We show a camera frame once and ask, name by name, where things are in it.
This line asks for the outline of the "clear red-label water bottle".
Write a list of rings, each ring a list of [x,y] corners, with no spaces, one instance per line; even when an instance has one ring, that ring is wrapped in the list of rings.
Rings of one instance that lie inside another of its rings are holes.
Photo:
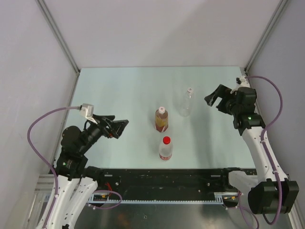
[[[170,144],[165,145],[163,143],[163,141],[160,142],[159,145],[159,157],[162,160],[169,160],[172,157],[173,154],[173,144],[172,144],[172,140],[170,142]]]

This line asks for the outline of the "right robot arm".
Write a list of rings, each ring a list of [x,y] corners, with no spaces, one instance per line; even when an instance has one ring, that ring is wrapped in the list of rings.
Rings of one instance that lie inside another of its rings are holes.
[[[224,191],[236,188],[247,195],[248,205],[254,214],[289,213],[299,186],[296,181],[288,179],[275,158],[265,123],[255,111],[256,90],[242,86],[233,91],[221,84],[205,97],[205,101],[212,106],[217,98],[221,99],[217,109],[233,116],[234,128],[246,142],[257,173],[254,179],[242,169],[229,169],[228,175],[220,179],[220,187]]]

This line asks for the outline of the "small white bottle cap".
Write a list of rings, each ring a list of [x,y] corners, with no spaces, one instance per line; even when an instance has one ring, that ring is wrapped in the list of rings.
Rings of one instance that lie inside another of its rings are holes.
[[[187,91],[188,91],[189,93],[193,93],[193,88],[189,87],[189,88],[187,89]]]

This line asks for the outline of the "red bottle cap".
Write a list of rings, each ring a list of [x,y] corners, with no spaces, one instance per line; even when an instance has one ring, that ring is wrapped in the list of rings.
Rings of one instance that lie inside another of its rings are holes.
[[[171,138],[170,138],[169,136],[165,136],[165,137],[163,138],[163,143],[164,143],[165,145],[170,144],[170,142],[171,142]]]

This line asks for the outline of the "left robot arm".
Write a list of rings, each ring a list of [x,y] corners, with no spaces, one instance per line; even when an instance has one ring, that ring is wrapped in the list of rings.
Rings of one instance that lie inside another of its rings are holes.
[[[103,170],[86,166],[85,153],[101,137],[118,139],[128,123],[128,120],[115,120],[113,115],[93,115],[82,130],[73,125],[63,131],[54,185],[37,228],[74,228],[89,197],[105,186]]]

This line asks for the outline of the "clear plastic bottle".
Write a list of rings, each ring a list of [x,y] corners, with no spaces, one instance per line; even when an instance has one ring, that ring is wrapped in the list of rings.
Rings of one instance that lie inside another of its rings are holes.
[[[183,117],[187,117],[190,115],[193,107],[194,101],[194,91],[193,93],[189,93],[186,89],[184,93],[180,96],[179,101],[179,114]]]

